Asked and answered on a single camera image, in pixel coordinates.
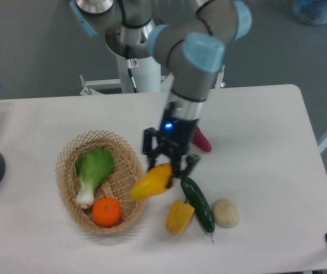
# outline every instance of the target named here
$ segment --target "toy fruit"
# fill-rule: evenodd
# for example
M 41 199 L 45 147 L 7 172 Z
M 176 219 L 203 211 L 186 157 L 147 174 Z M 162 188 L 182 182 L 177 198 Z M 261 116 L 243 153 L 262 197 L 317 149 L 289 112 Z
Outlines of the toy fruit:
M 117 224 L 122 215 L 122 208 L 114 198 L 101 198 L 92 209 L 92 217 L 96 224 L 102 227 L 112 227 Z
M 171 164 L 160 164 L 148 171 L 145 177 L 138 181 L 131 191 L 131 198 L 134 200 L 144 200 L 151 196 L 165 193 L 170 188 L 166 188 L 172 176 Z

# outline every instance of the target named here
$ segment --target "cable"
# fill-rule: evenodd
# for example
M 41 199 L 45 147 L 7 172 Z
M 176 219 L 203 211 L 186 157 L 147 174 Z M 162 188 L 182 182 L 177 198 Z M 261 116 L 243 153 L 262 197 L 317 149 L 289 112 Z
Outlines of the cable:
M 125 59 L 126 60 L 129 60 L 129 57 L 128 57 L 129 49 L 130 49 L 130 47 L 128 45 L 126 45 L 125 46 Z M 139 93 L 138 89 L 136 88 L 133 72 L 132 72 L 131 68 L 129 68 L 129 67 L 128 67 L 128 74 L 129 74 L 129 77 L 130 77 L 130 81 L 131 81 L 131 83 L 133 85 L 134 93 Z

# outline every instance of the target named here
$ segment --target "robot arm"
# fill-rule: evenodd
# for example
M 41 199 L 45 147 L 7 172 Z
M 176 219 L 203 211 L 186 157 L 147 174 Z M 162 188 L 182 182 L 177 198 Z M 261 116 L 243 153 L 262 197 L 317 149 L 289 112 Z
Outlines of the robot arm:
M 160 25 L 148 39 L 148 51 L 161 65 L 175 75 L 159 130 L 144 131 L 143 154 L 149 169 L 156 158 L 169 157 L 173 178 L 186 178 L 197 162 L 198 155 L 187 154 L 195 133 L 203 104 L 223 63 L 224 44 L 251 28 L 252 17 L 243 2 L 230 0 L 194 0 L 196 19 L 184 26 Z M 152 148 L 152 139 L 158 146 Z M 186 168 L 181 169 L 181 158 L 186 156 Z
M 150 163 L 148 170 L 155 166 L 160 154 L 170 159 L 172 176 L 167 188 L 172 186 L 174 177 L 186 178 L 199 161 L 198 155 L 187 155 L 187 152 L 208 91 L 221 67 L 224 44 L 205 34 L 190 33 L 184 42 L 176 46 L 176 50 L 176 61 L 180 66 L 173 71 L 175 79 L 159 129 L 146 129 L 143 138 L 143 154 L 147 155 Z M 153 137 L 158 143 L 154 149 Z M 181 170 L 181 158 L 185 155 L 187 166 Z

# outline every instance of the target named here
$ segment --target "white table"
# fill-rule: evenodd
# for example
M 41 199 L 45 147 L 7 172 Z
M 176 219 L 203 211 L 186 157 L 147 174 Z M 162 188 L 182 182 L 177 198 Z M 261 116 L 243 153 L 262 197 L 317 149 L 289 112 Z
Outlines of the white table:
M 55 164 L 79 134 L 108 130 L 141 155 L 142 131 L 157 127 L 167 93 L 0 100 L 0 273 L 276 273 L 327 268 L 327 177 L 299 89 L 213 91 L 200 127 L 213 151 L 192 177 L 212 204 L 232 198 L 241 220 L 211 243 L 193 218 L 165 230 L 179 185 L 150 198 L 128 230 L 95 236 L 60 200 Z

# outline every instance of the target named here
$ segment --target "toy vegetable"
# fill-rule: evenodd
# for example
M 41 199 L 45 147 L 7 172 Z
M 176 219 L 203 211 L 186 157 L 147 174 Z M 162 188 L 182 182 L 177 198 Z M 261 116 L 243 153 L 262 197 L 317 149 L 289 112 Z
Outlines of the toy vegetable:
M 81 208 L 86 209 L 95 202 L 95 189 L 114 170 L 114 159 L 109 151 L 104 148 L 96 148 L 83 153 L 78 158 L 75 167 L 80 183 L 76 202 Z
M 186 179 L 181 180 L 181 188 L 190 204 L 194 207 L 195 214 L 203 228 L 207 232 L 212 233 L 215 229 L 214 217 L 200 187 L 194 180 L 187 177 Z
M 176 200 L 169 211 L 165 228 L 170 233 L 178 235 L 188 225 L 195 209 L 181 200 Z

